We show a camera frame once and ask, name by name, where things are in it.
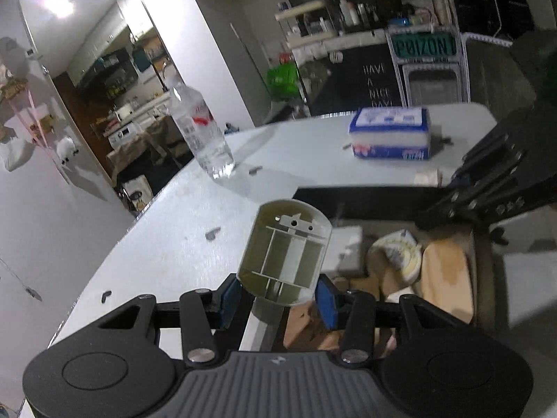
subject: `white appliance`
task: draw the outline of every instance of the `white appliance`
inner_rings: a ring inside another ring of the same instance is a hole
[[[125,125],[110,135],[108,141],[112,149],[118,149],[120,146],[132,141],[141,132],[143,132],[141,127],[135,122],[130,122],[130,124]]]

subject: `box of objects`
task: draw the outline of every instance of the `box of objects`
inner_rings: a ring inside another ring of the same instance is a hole
[[[488,228],[463,222],[424,231],[416,224],[419,214],[445,194],[435,187],[322,187],[299,189],[294,199],[331,220],[321,272],[339,290],[364,290],[377,300],[394,302],[400,294],[416,294],[489,332],[495,328],[496,297]],[[373,270],[381,262],[375,246],[394,264],[407,263],[399,283],[374,278]],[[416,258],[421,269],[416,269]],[[327,332],[311,303],[302,307],[286,311],[288,324],[277,335],[277,343],[288,350],[335,350],[342,332]]]
[[[349,135],[354,155],[363,159],[430,158],[426,108],[362,108],[350,123]]]

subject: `black letter board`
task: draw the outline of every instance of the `black letter board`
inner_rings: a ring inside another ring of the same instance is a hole
[[[386,43],[333,51],[299,69],[300,75],[310,77],[313,83],[311,92],[307,90],[313,116],[402,106],[395,65]],[[321,82],[317,93],[316,79]]]

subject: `bright light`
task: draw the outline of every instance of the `bright light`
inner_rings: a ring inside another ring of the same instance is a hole
[[[45,7],[59,19],[73,14],[73,3],[68,0],[45,0]]]

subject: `white table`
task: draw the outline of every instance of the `white table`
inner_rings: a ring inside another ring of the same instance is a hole
[[[184,168],[114,247],[91,279],[56,341],[140,294],[175,301],[197,287],[215,289],[238,270],[258,207],[291,198],[299,187],[412,185],[419,171],[439,169],[449,180],[466,154],[495,126],[478,104],[430,107],[432,125],[452,138],[428,162],[360,160],[350,149],[350,117],[303,119],[228,136],[233,177],[211,180],[196,162]],[[256,175],[249,170],[262,166]],[[220,227],[214,241],[205,234]],[[101,296],[111,290],[105,304]],[[181,358],[178,332],[163,332],[161,347]],[[21,414],[32,418],[27,406]]]

